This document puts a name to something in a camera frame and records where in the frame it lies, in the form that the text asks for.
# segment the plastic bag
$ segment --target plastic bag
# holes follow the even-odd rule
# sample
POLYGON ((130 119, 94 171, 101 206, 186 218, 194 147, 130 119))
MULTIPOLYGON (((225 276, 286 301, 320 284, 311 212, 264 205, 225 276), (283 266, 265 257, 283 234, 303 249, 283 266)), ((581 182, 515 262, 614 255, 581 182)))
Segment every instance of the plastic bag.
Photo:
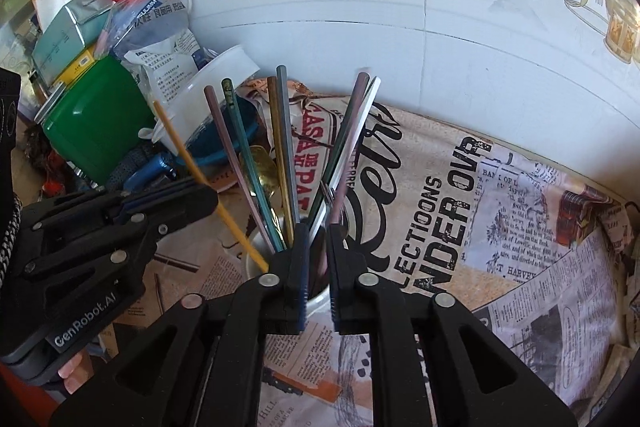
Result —
POLYGON ((216 56, 200 47, 189 30, 161 42, 128 51, 122 65, 135 78, 149 107, 158 100, 168 107, 189 80, 216 56))
POLYGON ((180 0, 121 0, 111 8, 94 57, 99 60, 111 54, 123 60, 127 52, 164 41, 188 26, 180 0))

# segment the white plastic container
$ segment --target white plastic container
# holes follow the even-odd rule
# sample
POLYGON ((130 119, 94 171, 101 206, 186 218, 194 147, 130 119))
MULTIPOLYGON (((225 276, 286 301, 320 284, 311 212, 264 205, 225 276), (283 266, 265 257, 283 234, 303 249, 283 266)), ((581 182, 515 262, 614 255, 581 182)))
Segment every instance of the white plastic container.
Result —
MULTIPOLYGON (((234 46, 218 55, 194 74, 191 82, 180 89, 178 95, 171 101, 169 108, 165 109, 180 140, 186 143, 194 131, 211 115, 203 93, 206 86, 213 86, 218 101, 222 103, 224 100, 222 86, 220 86, 222 80, 230 78, 236 87, 259 69, 244 52, 242 46, 234 46)), ((167 149, 177 155, 178 152, 161 121, 156 123, 152 141, 153 143, 162 142, 167 149)))

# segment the gold chopstick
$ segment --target gold chopstick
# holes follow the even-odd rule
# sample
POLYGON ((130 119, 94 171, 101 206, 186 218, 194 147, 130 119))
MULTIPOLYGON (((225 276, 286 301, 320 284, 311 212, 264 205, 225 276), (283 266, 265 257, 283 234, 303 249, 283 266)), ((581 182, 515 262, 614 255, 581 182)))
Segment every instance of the gold chopstick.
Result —
POLYGON ((286 173, 286 151, 282 146, 282 125, 280 114, 280 102, 278 100, 278 79, 276 76, 267 78, 267 90, 269 93, 269 111, 271 113, 271 128, 273 129, 273 144, 276 150, 276 167, 278 168, 278 181, 280 183, 280 194, 282 195, 282 210, 284 213, 284 232, 287 245, 293 246, 293 236, 295 223, 293 212, 289 201, 289 184, 286 173))

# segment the person's finger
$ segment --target person's finger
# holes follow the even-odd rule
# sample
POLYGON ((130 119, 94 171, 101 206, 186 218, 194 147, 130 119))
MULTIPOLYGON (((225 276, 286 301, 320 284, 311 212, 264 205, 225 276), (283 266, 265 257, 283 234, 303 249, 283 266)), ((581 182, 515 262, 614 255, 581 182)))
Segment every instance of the person's finger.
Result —
POLYGON ((76 353, 70 360, 68 360, 67 363, 65 363, 65 365, 63 365, 58 370, 58 374, 60 375, 60 378, 63 378, 63 379, 69 378, 69 375, 71 375, 71 373, 73 373, 76 367, 80 365, 80 362, 82 362, 82 351, 80 351, 79 353, 76 353))
POLYGON ((86 383, 89 378, 94 375, 94 367, 91 364, 91 358, 86 350, 82 350, 82 360, 78 367, 65 378, 65 388, 69 394, 75 393, 79 387, 86 383))

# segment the chopstick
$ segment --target chopstick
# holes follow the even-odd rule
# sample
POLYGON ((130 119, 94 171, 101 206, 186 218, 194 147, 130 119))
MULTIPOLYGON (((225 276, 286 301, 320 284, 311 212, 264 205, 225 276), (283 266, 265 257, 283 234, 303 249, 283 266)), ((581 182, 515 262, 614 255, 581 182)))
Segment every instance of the chopstick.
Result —
POLYGON ((342 171, 340 172, 340 178, 338 181, 338 187, 335 189, 334 204, 331 209, 331 215, 329 217, 329 223, 339 223, 340 213, 342 211, 342 204, 344 203, 344 197, 347 194, 347 174, 349 172, 349 160, 353 155, 353 150, 356 147, 356 142, 360 136, 358 131, 358 112, 364 101, 365 91, 369 84, 369 75, 367 73, 359 73, 356 79, 356 85, 353 87, 351 96, 354 98, 353 110, 355 117, 350 118, 348 121, 343 120, 343 124, 347 124, 347 140, 344 144, 343 156, 345 158, 342 171))
MULTIPOLYGON (((379 88, 380 88, 380 79, 376 76, 369 82, 369 85, 367 86, 367 89, 365 92, 364 101, 362 102, 362 105, 360 105, 359 109, 355 111, 356 117, 354 118, 354 122, 355 122, 354 133, 356 137, 359 137, 360 133, 362 132, 364 124, 367 120, 367 116, 369 115, 369 111, 371 110, 371 106, 373 105, 373 100, 375 99, 379 88)), ((340 174, 342 173, 342 169, 345 163, 349 161, 349 158, 351 157, 352 153, 353 153, 353 149, 348 151, 347 147, 343 147, 336 162, 337 164, 336 169, 332 174, 329 182, 326 183, 329 191, 337 187, 338 182, 340 181, 340 174)), ((321 194, 321 203, 319 205, 318 213, 316 214, 316 219, 310 222, 309 238, 311 241, 313 241, 314 238, 316 237, 316 234, 318 233, 318 230, 320 229, 320 226, 324 221, 324 216, 326 215, 326 211, 327 211, 327 205, 321 194)))
POLYGON ((267 78, 271 127, 278 163, 278 180, 282 194, 284 223, 287 244, 292 247, 294 229, 300 222, 298 212, 298 192, 296 174, 293 168, 293 140, 291 138, 291 115, 289 112, 289 89, 287 87, 287 69, 278 66, 278 76, 267 78))
POLYGON ((251 197, 249 185, 247 185, 246 180, 244 179, 244 175, 242 174, 240 162, 238 161, 238 157, 236 156, 236 150, 234 149, 233 142, 231 142, 229 131, 226 128, 225 119, 222 116, 222 111, 220 111, 220 106, 218 105, 216 92, 214 91, 212 86, 206 86, 204 88, 204 96, 207 99, 207 104, 209 105, 209 110, 211 111, 213 122, 216 124, 216 129, 218 130, 218 135, 220 136, 222 145, 225 148, 226 157, 228 158, 231 168, 238 178, 238 185, 240 185, 240 188, 242 188, 242 193, 244 194, 246 202, 249 205, 249 210, 251 211, 251 215, 254 218, 256 226, 258 227, 258 231, 260 232, 260 235, 269 248, 271 254, 274 254, 275 249, 273 248, 273 243, 271 242, 271 238, 267 233, 267 229, 265 229, 264 227, 264 223, 262 222, 262 218, 260 217, 260 212, 255 206, 254 198, 251 197))
MULTIPOLYGON (((367 75, 367 82, 369 81, 369 75, 367 73, 361 72, 358 74, 358 77, 356 78, 356 83, 358 82, 358 79, 360 78, 360 76, 364 74, 367 75)), ((347 104, 347 109, 344 112, 344 118, 342 119, 343 122, 351 120, 351 113, 353 113, 353 106, 355 103, 356 103, 356 100, 352 96, 349 99, 349 103, 347 104)), ((322 181, 326 185, 329 185, 331 182, 331 178, 334 175, 335 168, 338 165, 338 160, 340 159, 340 154, 342 153, 342 149, 344 148, 344 143, 346 140, 347 140, 347 128, 346 126, 341 125, 340 128, 338 129, 338 134, 335 137, 334 146, 332 147, 329 153, 329 159, 327 160, 326 167, 322 172, 322 181)), ((308 216, 309 223, 314 223, 316 221, 316 218, 318 217, 318 212, 320 211, 320 207, 323 201, 324 200, 322 199, 322 194, 320 193, 320 190, 318 190, 318 192, 316 192, 316 195, 314 197, 313 203, 311 203, 311 210, 309 211, 309 216, 308 216)), ((312 232, 311 238, 313 238, 314 236, 315 236, 315 233, 312 232)))
POLYGON ((249 181, 251 181, 251 184, 254 186, 255 196, 258 200, 258 207, 260 208, 260 212, 264 218, 267 232, 269 233, 276 252, 283 251, 285 250, 285 245, 275 227, 273 214, 271 214, 271 206, 264 195, 262 186, 260 185, 258 172, 255 168, 254 157, 251 154, 249 141, 246 139, 246 134, 244 133, 244 125, 242 124, 242 117, 240 116, 240 111, 238 109, 238 99, 236 98, 236 92, 233 84, 231 83, 231 79, 225 78, 222 81, 222 89, 225 93, 226 107, 228 108, 231 122, 236 130, 236 136, 238 137, 238 143, 240 144, 240 152, 244 159, 244 165, 246 166, 247 174, 249 174, 249 181))
MULTIPOLYGON (((201 183, 203 185, 209 185, 209 187, 211 187, 211 184, 206 179, 205 175, 202 174, 202 171, 196 165, 196 162, 193 161, 191 154, 189 154, 189 151, 184 146, 184 143, 182 143, 182 141, 180 140, 180 137, 175 132, 173 124, 167 117, 166 113, 164 112, 164 109, 162 108, 162 105, 160 105, 158 100, 154 100, 154 109, 156 110, 156 115, 158 115, 158 118, 164 125, 164 128, 166 129, 167 134, 169 135, 169 138, 171 138, 171 141, 174 143, 175 148, 178 150, 178 153, 180 154, 180 157, 184 161, 184 164, 187 165, 187 168, 189 169, 191 176, 193 176, 193 178, 198 183, 201 183)), ((231 231, 233 236, 236 238, 236 241, 238 241, 238 243, 242 245, 242 247, 246 250, 246 253, 248 253, 251 259, 254 260, 254 263, 257 264, 263 272, 268 272, 269 265, 267 264, 267 261, 265 261, 264 258, 260 255, 260 253, 257 250, 255 250, 255 247, 251 243, 249 243, 249 240, 246 238, 244 233, 242 233, 242 230, 240 230, 240 227, 238 227, 238 224, 234 221, 234 218, 231 217, 231 214, 229 214, 228 210, 225 208, 225 205, 222 204, 222 201, 220 201, 220 198, 218 198, 218 206, 216 207, 216 210, 220 214, 222 221, 224 221, 227 228, 231 231)))

